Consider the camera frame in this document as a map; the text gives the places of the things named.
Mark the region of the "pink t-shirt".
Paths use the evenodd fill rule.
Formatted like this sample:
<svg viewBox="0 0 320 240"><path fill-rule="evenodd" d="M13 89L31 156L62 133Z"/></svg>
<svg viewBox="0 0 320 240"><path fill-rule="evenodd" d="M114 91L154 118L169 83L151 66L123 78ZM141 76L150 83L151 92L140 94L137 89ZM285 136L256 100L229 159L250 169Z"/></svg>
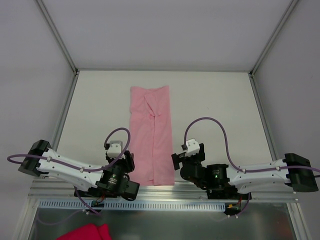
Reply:
<svg viewBox="0 0 320 240"><path fill-rule="evenodd" d="M129 150L135 169L130 178L142 186L175 183L170 88L130 89Z"/></svg>

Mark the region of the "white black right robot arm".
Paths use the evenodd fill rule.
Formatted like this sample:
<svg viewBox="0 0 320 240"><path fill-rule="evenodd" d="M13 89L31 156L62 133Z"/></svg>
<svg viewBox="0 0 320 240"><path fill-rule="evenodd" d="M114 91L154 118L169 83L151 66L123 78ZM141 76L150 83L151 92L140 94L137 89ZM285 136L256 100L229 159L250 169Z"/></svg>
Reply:
<svg viewBox="0 0 320 240"><path fill-rule="evenodd" d="M312 193L319 190L310 161L295 153L264 164L232 166L216 163L203 166L205 146L195 139L188 142L182 153L171 156L173 167L181 178L206 191L210 200L249 199L255 191L290 187L295 192Z"/></svg>

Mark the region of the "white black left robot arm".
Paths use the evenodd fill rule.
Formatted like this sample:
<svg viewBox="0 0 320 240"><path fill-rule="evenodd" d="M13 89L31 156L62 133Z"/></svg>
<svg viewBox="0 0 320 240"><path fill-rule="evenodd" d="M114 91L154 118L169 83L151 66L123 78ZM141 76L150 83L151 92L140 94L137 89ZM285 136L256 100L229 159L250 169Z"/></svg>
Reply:
<svg viewBox="0 0 320 240"><path fill-rule="evenodd" d="M18 171L33 177L53 177L76 187L75 196L88 198L117 198L134 201L139 183L131 181L129 173L135 169L134 155L123 150L121 141L105 146L107 166L85 164L64 157L51 148L48 141L35 142Z"/></svg>

